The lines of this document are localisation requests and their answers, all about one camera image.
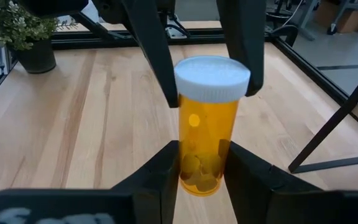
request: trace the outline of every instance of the floor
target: floor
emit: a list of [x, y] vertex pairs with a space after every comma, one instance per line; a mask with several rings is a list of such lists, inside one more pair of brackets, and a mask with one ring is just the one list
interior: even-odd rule
[[[268, 1], [268, 6], [275, 7]], [[296, 21], [303, 11], [300, 7], [295, 14]], [[177, 14], [182, 21], [210, 21], [218, 20], [216, 0], [177, 0]], [[316, 36], [311, 42], [301, 35], [297, 38], [294, 49], [313, 65], [321, 67], [323, 73], [337, 83], [346, 93], [351, 93], [358, 84], [358, 33], [326, 35], [326, 29], [310, 21], [307, 29]], [[345, 66], [336, 70], [333, 67]]]
[[[227, 57], [223, 44], [170, 49], [174, 63]], [[177, 139], [178, 111], [168, 108], [139, 48], [55, 55], [51, 72], [29, 75], [17, 65], [0, 86], [0, 189], [108, 189]], [[232, 140], [286, 169], [338, 105], [270, 43], [265, 71], [262, 90], [239, 103]], [[348, 116], [306, 163], [352, 156], [358, 122]], [[358, 189], [358, 166], [297, 176], [323, 189]], [[235, 223], [225, 185], [206, 198], [179, 187], [174, 223]]]

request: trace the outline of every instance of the pill bottle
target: pill bottle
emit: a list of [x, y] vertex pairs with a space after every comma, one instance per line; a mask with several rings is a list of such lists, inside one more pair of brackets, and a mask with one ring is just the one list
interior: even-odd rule
[[250, 71], [220, 56], [186, 58], [175, 66], [179, 93], [180, 183], [209, 196], [220, 186], [239, 99]]

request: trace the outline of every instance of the cardboard box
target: cardboard box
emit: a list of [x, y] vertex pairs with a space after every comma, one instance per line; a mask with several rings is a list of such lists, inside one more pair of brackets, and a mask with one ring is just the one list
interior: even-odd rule
[[[314, 14], [314, 21], [328, 29], [338, 13], [339, 6], [330, 1], [321, 1]], [[358, 31], [358, 10], [346, 9], [337, 23], [339, 33]]]

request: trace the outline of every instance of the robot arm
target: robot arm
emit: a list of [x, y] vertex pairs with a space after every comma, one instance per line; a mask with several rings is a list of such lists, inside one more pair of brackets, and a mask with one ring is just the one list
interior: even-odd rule
[[[101, 38], [114, 38], [100, 24], [87, 21], [78, 14], [88, 0], [21, 0], [31, 13], [40, 17], [72, 15]], [[167, 13], [173, 14], [174, 0], [93, 0], [99, 15], [108, 23], [123, 24], [133, 35], [171, 108], [178, 106], [178, 93], [168, 48], [164, 23]], [[221, 25], [230, 58], [244, 64], [251, 71], [246, 96], [256, 94], [264, 79], [265, 1], [217, 0]]]

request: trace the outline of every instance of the potted plant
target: potted plant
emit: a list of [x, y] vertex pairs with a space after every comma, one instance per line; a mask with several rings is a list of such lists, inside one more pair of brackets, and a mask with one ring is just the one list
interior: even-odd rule
[[20, 5], [0, 0], [0, 46], [6, 46], [29, 73], [44, 73], [56, 66], [50, 36], [57, 19], [40, 19]]

